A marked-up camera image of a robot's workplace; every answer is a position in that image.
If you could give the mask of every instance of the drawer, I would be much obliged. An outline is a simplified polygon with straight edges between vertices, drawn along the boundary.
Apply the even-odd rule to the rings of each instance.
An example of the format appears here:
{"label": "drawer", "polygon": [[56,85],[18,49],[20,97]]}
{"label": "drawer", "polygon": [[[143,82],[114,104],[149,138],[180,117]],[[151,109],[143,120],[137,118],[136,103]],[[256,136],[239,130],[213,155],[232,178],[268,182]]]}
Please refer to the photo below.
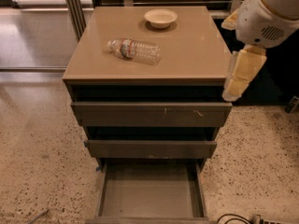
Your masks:
{"label": "drawer", "polygon": [[93,158],[112,159],[209,159],[216,141],[176,140],[88,140]]}
{"label": "drawer", "polygon": [[73,102],[78,124],[99,127],[222,127],[230,103]]}
{"label": "drawer", "polygon": [[209,224],[196,161],[108,161],[89,224]]}

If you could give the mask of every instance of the floor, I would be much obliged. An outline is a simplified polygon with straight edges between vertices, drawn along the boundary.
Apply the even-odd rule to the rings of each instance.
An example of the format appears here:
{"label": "floor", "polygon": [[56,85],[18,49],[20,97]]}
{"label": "floor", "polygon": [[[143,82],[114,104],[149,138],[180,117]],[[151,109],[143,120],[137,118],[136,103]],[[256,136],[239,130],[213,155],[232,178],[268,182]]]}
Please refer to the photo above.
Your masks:
{"label": "floor", "polygon": [[[67,13],[0,9],[0,66],[66,66]],[[0,74],[0,223],[84,223],[97,205],[96,161],[70,108],[63,74]],[[299,112],[234,106],[201,174],[207,214],[299,223]]]}

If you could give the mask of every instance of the terrazzo floor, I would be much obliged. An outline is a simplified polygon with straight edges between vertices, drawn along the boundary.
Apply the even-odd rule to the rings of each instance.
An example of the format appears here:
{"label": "terrazzo floor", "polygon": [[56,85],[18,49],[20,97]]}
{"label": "terrazzo floor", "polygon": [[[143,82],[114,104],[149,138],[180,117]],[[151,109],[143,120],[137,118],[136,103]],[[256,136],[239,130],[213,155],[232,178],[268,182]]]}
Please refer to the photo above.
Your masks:
{"label": "terrazzo floor", "polygon": [[[65,44],[74,49],[73,36]],[[65,48],[59,63],[71,53]],[[0,65],[15,61],[5,55]],[[46,208],[36,223],[93,218],[101,174],[83,146],[62,74],[0,73],[0,137],[0,223],[25,223]],[[299,223],[299,112],[233,107],[201,177],[211,220],[236,213]]]}

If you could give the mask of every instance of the drawer front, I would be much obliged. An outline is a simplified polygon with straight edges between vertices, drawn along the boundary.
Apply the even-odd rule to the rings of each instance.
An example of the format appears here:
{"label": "drawer front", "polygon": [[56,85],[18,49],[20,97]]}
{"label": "drawer front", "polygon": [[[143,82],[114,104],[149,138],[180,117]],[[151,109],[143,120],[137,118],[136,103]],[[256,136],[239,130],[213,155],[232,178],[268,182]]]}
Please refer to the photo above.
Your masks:
{"label": "drawer front", "polygon": [[215,141],[88,140],[93,158],[209,159]]}
{"label": "drawer front", "polygon": [[230,103],[73,102],[81,126],[221,127]]}

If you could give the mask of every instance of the clear bottle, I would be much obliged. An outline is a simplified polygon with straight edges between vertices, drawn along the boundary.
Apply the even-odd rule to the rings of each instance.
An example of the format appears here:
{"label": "clear bottle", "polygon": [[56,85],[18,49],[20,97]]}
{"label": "clear bottle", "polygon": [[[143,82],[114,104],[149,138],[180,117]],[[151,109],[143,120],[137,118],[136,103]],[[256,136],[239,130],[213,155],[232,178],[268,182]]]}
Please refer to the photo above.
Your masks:
{"label": "clear bottle", "polygon": [[114,56],[138,63],[157,65],[161,59],[159,45],[150,42],[121,38],[108,41],[107,47]]}

